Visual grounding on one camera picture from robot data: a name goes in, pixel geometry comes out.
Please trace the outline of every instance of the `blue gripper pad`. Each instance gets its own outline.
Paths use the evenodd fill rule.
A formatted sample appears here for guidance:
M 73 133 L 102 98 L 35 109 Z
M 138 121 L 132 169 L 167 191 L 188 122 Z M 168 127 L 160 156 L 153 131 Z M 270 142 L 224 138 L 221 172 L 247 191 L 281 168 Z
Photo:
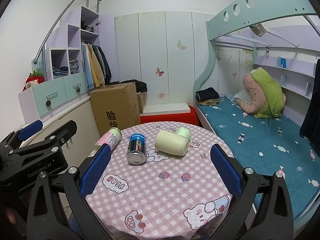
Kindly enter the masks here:
M 35 135 L 37 132 L 41 131 L 43 124 L 40 120 L 29 124 L 27 127 L 23 128 L 18 136 L 19 141 L 23 142 L 28 140 L 31 136 Z
M 210 157 L 229 193 L 236 198 L 239 198 L 242 193 L 241 179 L 236 171 L 232 168 L 231 164 L 218 147 L 211 147 Z
M 110 160 L 111 148 L 106 145 L 95 157 L 82 177 L 80 193 L 83 198 L 92 194 Z

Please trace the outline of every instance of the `drawer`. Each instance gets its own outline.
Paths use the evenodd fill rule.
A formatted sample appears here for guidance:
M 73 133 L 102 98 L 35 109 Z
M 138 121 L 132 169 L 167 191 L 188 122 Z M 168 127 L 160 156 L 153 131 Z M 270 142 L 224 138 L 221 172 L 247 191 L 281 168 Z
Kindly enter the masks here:
M 63 78 L 41 83 L 32 90 L 40 117 L 68 101 Z M 51 106 L 46 105 L 47 100 L 51 101 Z
M 64 86 L 66 88 L 67 98 L 71 100 L 77 96 L 87 92 L 87 83 L 84 73 L 77 73 L 63 77 Z

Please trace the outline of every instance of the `round table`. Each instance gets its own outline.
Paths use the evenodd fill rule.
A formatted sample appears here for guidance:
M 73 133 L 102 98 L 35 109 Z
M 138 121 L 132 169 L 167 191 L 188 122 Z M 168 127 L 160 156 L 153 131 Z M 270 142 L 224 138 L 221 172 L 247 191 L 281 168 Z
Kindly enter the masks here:
M 160 130 L 187 128 L 192 137 L 184 157 L 155 149 Z M 129 138 L 146 139 L 147 161 L 139 166 L 126 159 Z M 94 192 L 86 200 L 114 239 L 189 240 L 197 232 L 212 234 L 223 221 L 231 195 L 210 159 L 218 143 L 228 156 L 228 146 L 212 132 L 180 122 L 152 122 L 122 131 L 122 139 Z

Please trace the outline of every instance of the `green blanket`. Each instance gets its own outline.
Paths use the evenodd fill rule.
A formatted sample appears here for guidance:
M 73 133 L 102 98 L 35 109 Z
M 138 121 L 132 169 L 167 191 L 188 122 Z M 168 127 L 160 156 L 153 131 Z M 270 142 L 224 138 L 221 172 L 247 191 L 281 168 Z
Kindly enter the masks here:
M 260 112 L 254 116 L 256 118 L 280 117 L 284 106 L 281 86 L 263 68 L 258 68 L 251 76 L 260 85 L 267 99 Z

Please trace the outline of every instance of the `cardboard box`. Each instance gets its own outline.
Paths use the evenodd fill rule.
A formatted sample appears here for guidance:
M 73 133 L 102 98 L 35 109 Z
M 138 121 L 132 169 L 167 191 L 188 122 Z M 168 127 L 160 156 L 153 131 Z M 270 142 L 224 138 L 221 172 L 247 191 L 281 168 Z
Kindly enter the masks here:
M 123 130 L 141 124 L 134 83 L 106 86 L 90 92 L 90 97 L 101 136 L 111 127 Z
M 147 93 L 137 93 L 138 96 L 138 105 L 139 105 L 139 111 L 140 114 L 143 114 L 143 110 L 146 106 L 146 97 L 147 97 Z

